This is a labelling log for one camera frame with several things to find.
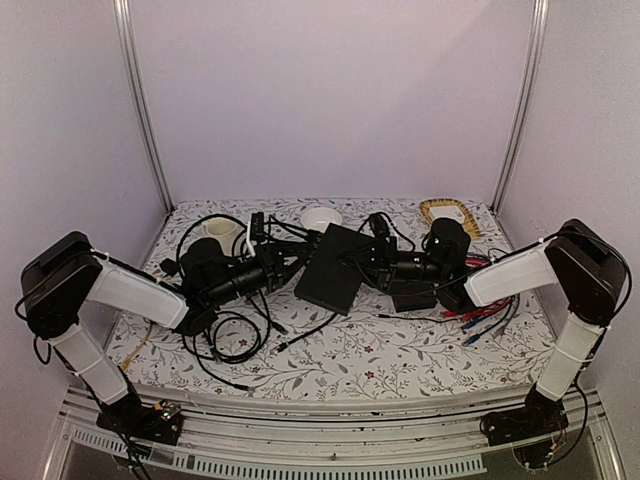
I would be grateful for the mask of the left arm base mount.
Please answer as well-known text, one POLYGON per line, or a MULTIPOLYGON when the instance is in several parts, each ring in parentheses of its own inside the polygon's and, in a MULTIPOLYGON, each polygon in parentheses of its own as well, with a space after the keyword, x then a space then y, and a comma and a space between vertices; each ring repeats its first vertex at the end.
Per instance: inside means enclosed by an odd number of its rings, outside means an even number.
POLYGON ((178 406, 161 400, 154 406, 144 405, 135 393, 108 405, 97 402, 100 408, 96 424, 123 437, 147 440, 176 446, 184 417, 178 406))

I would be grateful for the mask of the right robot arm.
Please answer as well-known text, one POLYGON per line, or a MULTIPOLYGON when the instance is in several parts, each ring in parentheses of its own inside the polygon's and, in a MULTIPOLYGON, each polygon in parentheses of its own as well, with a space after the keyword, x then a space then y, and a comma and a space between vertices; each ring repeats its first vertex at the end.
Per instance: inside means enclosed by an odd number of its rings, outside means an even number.
POLYGON ((441 218, 433 222, 423 251, 400 251, 391 241, 376 239, 368 259, 356 266, 366 283, 390 296, 395 285, 414 284, 455 313, 560 286, 568 302, 567 321, 533 388, 540 397, 523 407, 516 421, 524 435, 537 436, 555 420, 552 402, 564 396, 629 300, 631 269, 618 250, 578 219, 476 268, 466 264, 469 245, 459 223, 441 218))

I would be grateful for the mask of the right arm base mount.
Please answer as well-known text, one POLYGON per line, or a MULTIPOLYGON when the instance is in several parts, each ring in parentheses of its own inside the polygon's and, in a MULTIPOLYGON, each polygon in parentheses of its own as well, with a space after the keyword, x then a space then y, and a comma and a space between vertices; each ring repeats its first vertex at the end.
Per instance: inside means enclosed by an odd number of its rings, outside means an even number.
POLYGON ((513 450, 516 461, 525 469, 541 470, 550 466, 569 426, 564 404, 531 390, 522 407, 490 412, 479 423, 490 446, 527 440, 513 450))

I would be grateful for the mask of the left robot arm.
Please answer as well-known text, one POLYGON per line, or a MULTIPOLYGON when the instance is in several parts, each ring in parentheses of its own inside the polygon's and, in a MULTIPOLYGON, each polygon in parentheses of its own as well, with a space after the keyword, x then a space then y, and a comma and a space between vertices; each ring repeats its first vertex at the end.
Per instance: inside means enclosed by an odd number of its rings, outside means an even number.
POLYGON ((182 281, 172 286, 93 249, 86 235, 74 231, 23 269, 15 313, 110 405, 116 424, 138 434, 148 426, 148 412, 129 397, 126 376, 83 327, 81 308, 88 302, 107 305, 193 337, 211 327, 228 303, 286 285, 312 252, 308 241, 268 240, 242 260, 205 238, 179 256, 182 281))

